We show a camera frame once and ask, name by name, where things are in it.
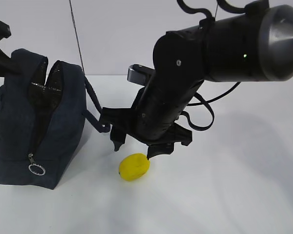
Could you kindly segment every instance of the white wall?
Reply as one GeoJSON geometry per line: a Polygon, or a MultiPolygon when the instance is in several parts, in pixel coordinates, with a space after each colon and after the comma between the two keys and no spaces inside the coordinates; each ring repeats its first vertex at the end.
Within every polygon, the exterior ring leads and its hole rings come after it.
{"type": "MultiPolygon", "coordinates": [[[[213,14],[216,0],[186,0],[213,14]]],[[[251,0],[230,0],[243,7],[251,0]]],[[[293,0],[270,0],[271,6],[293,0]]],[[[175,0],[73,0],[77,29],[87,74],[126,74],[134,63],[153,66],[155,42],[168,30],[197,25],[202,14],[184,13],[175,0]]],[[[216,19],[230,14],[219,9],[216,19]]]]}

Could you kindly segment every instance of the white backdrop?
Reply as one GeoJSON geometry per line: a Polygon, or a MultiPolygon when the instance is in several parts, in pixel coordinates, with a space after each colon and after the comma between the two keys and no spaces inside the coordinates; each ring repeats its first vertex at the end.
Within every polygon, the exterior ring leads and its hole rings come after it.
{"type": "MultiPolygon", "coordinates": [[[[216,0],[185,2],[215,14],[216,0]]],[[[252,1],[229,2],[243,7],[252,1]]],[[[293,6],[293,0],[270,0],[270,3],[293,6]]],[[[166,31],[195,26],[204,17],[184,13],[175,0],[73,0],[73,9],[85,71],[91,75],[123,75],[134,63],[153,67],[153,47],[166,31]]],[[[219,9],[216,19],[229,16],[219,9]]]]}
{"type": "MultiPolygon", "coordinates": [[[[216,8],[214,0],[186,3],[216,8]]],[[[125,74],[132,63],[152,66],[153,46],[166,30],[202,17],[183,13],[174,0],[73,0],[73,7],[85,71],[104,74],[88,78],[112,108],[128,108],[140,87],[106,75],[125,74]]],[[[227,16],[219,10],[217,18],[227,16]]],[[[7,54],[24,47],[50,63],[80,64],[68,0],[0,0],[0,19],[11,26],[12,37],[0,43],[7,54]]],[[[200,92],[213,98],[230,86],[210,82],[200,92]]],[[[128,137],[115,153],[109,135],[86,123],[78,155],[54,191],[0,186],[0,234],[293,234],[293,78],[244,83],[212,106],[209,131],[152,159],[133,183],[120,179],[118,165],[146,146],[128,137]]],[[[188,111],[197,124],[210,121],[203,108],[188,111]]]]}

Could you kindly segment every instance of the wire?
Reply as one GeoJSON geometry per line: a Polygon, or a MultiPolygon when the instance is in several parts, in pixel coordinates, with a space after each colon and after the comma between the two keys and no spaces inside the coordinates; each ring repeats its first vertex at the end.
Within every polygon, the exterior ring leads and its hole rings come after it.
{"type": "Polygon", "coordinates": [[[72,16],[72,21],[73,21],[73,25],[74,25],[74,30],[75,30],[75,36],[76,36],[76,40],[77,40],[77,45],[78,45],[79,57],[80,57],[80,61],[81,61],[82,69],[83,69],[83,73],[84,73],[84,62],[83,62],[82,52],[81,52],[81,49],[80,49],[80,44],[79,44],[79,39],[78,39],[78,33],[77,33],[77,28],[76,28],[76,23],[75,23],[75,18],[74,18],[74,12],[73,12],[73,6],[72,6],[72,1],[71,0],[69,0],[69,6],[70,6],[70,14],[72,16]]]}
{"type": "MultiPolygon", "coordinates": [[[[234,86],[232,86],[228,91],[224,92],[222,95],[219,95],[211,100],[208,100],[207,103],[212,103],[214,101],[217,101],[221,98],[223,98],[224,96],[228,95],[229,93],[231,93],[233,90],[235,90],[236,87],[239,86],[241,82],[237,82],[234,86]]],[[[188,106],[200,106],[200,105],[204,105],[204,103],[201,102],[197,102],[197,103],[189,103],[188,106]]]]}
{"type": "Polygon", "coordinates": [[[188,5],[186,5],[183,0],[177,0],[177,3],[180,6],[180,8],[188,14],[203,13],[206,16],[206,18],[208,19],[213,18],[213,15],[211,14],[211,12],[206,8],[191,8],[188,5]]]}
{"type": "Polygon", "coordinates": [[[221,9],[223,9],[224,11],[234,13],[234,14],[243,14],[243,13],[245,13],[244,8],[239,8],[239,7],[232,6],[229,3],[227,3],[226,0],[217,0],[217,3],[219,5],[219,7],[221,9]]]}

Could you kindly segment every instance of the navy blue bag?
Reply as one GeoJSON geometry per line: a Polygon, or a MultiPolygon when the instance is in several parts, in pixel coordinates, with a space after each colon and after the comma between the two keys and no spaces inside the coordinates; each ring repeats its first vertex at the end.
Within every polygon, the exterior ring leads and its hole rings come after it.
{"type": "Polygon", "coordinates": [[[57,61],[46,79],[47,57],[24,49],[12,53],[21,74],[7,73],[0,87],[0,184],[54,189],[69,165],[89,122],[86,90],[99,112],[98,99],[80,66],[57,61]]]}

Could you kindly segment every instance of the yellow lemon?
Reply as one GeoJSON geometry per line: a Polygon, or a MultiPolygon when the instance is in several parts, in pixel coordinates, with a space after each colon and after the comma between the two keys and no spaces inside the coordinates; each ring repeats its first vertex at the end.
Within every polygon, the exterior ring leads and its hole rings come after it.
{"type": "Polygon", "coordinates": [[[126,181],[133,181],[143,176],[150,167],[150,161],[144,154],[133,154],[119,164],[119,175],[126,181]]]}

